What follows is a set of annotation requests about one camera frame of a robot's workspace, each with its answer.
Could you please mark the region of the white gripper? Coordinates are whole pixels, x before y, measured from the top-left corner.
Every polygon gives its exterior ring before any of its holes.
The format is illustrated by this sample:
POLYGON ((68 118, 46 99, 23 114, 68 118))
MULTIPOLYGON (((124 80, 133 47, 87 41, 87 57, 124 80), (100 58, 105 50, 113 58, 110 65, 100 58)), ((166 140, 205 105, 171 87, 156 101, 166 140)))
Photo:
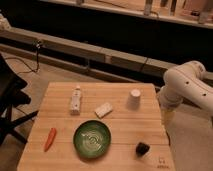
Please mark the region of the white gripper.
POLYGON ((181 104, 181 96, 168 87, 162 87, 157 93, 162 111, 162 124, 168 126, 174 117, 174 109, 181 104))

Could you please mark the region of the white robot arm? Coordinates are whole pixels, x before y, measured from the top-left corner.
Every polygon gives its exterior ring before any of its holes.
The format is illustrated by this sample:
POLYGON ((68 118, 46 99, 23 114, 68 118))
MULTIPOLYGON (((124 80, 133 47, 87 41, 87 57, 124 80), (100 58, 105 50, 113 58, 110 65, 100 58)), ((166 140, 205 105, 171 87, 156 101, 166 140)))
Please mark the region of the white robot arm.
POLYGON ((163 75, 164 85, 157 93, 162 124, 167 126, 183 99, 208 111, 213 118, 213 87, 202 81, 206 69, 199 61, 189 61, 169 68, 163 75))

